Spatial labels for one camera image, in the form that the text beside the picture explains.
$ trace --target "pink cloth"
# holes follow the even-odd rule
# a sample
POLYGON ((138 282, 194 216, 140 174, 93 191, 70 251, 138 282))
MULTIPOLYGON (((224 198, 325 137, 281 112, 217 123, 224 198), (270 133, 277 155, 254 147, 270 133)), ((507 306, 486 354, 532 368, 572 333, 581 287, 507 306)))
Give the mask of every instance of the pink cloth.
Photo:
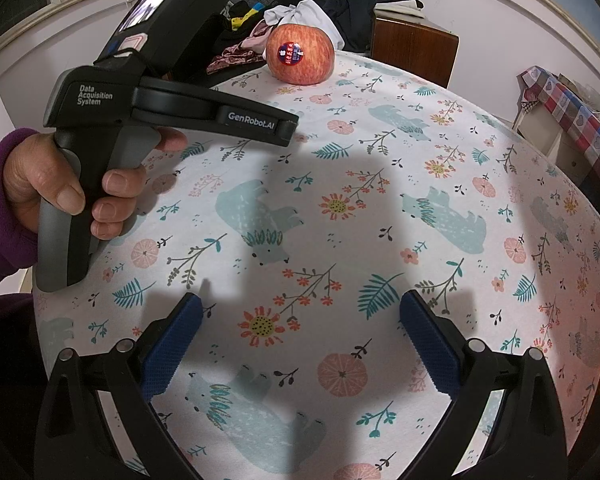
POLYGON ((267 25, 264 20, 258 22, 248 38, 234 46, 227 47, 220 56, 215 56, 209 66, 206 67, 206 73, 212 74, 228 66, 262 61, 262 53, 267 46, 267 40, 273 28, 272 25, 267 25))

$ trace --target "wooden nightstand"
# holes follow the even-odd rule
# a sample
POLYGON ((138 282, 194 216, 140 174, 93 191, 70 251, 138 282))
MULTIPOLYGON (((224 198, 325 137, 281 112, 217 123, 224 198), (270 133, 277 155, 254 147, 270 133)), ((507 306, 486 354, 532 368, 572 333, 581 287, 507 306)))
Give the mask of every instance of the wooden nightstand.
POLYGON ((376 10, 372 59, 407 70, 446 88, 459 38, 423 18, 376 10))

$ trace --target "checkered cloth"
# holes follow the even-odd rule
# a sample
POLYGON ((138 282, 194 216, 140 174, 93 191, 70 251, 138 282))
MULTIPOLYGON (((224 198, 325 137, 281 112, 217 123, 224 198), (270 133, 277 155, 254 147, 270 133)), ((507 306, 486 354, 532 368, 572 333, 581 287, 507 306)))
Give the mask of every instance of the checkered cloth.
POLYGON ((533 66, 520 76, 527 86, 522 94, 525 113, 539 102, 544 104, 600 178, 600 121, 573 92, 546 70, 533 66))

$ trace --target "round table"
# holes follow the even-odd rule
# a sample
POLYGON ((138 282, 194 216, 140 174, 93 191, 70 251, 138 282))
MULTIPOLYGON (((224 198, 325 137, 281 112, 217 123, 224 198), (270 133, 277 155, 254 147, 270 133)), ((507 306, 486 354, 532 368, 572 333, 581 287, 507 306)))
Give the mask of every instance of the round table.
POLYGON ((544 352, 570 448, 600 375, 600 217, 560 170, 475 105, 351 54, 316 86, 264 67, 217 89, 297 114, 290 146, 188 132, 152 152, 125 234, 83 282, 34 291, 47 371, 195 292, 203 325, 153 405, 205 479, 391 480, 449 402, 398 322, 416 288, 465 337, 544 352))

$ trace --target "apple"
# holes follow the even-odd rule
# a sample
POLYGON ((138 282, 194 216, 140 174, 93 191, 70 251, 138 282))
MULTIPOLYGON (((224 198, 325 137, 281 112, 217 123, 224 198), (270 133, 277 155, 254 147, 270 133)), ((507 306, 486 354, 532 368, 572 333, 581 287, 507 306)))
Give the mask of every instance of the apple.
POLYGON ((315 85, 333 72, 335 52, 317 27, 285 23, 267 40, 267 65, 275 78, 292 85, 315 85))

